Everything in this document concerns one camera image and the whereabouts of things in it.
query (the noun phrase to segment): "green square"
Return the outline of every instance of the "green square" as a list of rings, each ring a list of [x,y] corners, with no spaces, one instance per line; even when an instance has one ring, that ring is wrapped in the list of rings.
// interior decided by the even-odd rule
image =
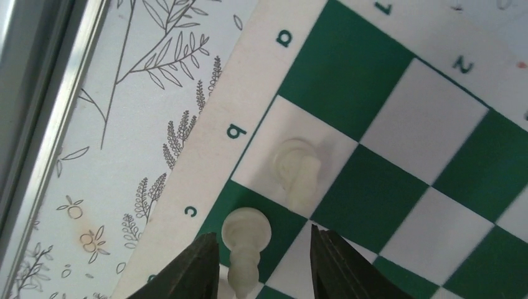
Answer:
[[[312,220],[379,253],[427,187],[359,145]]]
[[[378,257],[373,265],[387,279],[414,298],[431,298],[438,290],[438,285],[383,257]]]
[[[495,222],[528,183],[528,132],[490,110],[434,187]]]
[[[272,289],[268,286],[264,286],[262,291],[257,296],[257,299],[292,299],[290,296],[279,292],[278,290]]]
[[[330,0],[278,94],[359,141],[413,58],[374,25]]]
[[[528,244],[496,226],[444,285],[466,298],[528,294]]]
[[[229,213],[239,207],[258,209],[270,221],[271,241],[268,247],[260,252],[260,263],[258,264],[259,281],[265,283],[308,220],[229,180],[198,232],[198,235],[207,232],[217,233],[220,244],[220,263],[226,267],[230,266],[230,251],[222,242],[222,224]]]

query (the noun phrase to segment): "metal frame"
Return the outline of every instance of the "metal frame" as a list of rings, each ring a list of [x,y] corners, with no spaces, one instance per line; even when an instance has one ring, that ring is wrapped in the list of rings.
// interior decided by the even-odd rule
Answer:
[[[7,298],[29,240],[110,0],[77,0],[39,111],[0,237],[0,290]]]

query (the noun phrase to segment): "white chess piece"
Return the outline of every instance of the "white chess piece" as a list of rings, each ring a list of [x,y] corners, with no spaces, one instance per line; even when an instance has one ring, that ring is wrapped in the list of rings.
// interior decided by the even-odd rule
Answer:
[[[227,281],[237,298],[245,299],[258,283],[257,265],[271,240],[270,222],[259,210],[236,209],[224,220],[222,240],[231,251]]]
[[[288,194],[288,209],[302,215],[312,205],[320,169],[321,161],[307,142],[291,139],[278,147],[271,171]]]

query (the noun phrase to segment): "chessboard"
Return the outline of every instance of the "chessboard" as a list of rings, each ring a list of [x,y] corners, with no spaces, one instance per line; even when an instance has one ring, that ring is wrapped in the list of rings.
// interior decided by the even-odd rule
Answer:
[[[497,100],[514,62],[432,3],[261,1],[114,298],[206,232],[218,233],[225,278],[220,232],[239,207],[272,231],[251,298],[313,298],[311,224],[415,298],[526,298],[526,100]],[[298,211],[270,171],[290,139],[321,162]]]

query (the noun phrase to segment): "silver metal edge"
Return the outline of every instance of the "silver metal edge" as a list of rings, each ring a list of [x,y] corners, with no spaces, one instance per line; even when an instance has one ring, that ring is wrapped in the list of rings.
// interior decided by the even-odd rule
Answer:
[[[49,176],[53,173],[54,157],[58,152],[69,118],[74,107],[78,89],[97,43],[97,37],[102,28],[110,0],[76,1],[75,6],[82,7],[81,20],[74,32],[75,38],[70,52],[66,55],[64,73],[57,79],[56,93],[47,94],[45,101],[53,102],[50,117],[38,126],[44,127],[40,144],[31,144],[30,151],[35,151],[35,163],[29,172],[26,188],[17,190],[14,201],[20,201],[18,211],[10,213],[7,222],[12,223],[11,235],[5,242],[5,251],[0,265],[0,288],[2,298],[8,298],[16,276],[19,264],[24,258],[26,245],[32,229],[33,219],[39,210],[45,194]]]

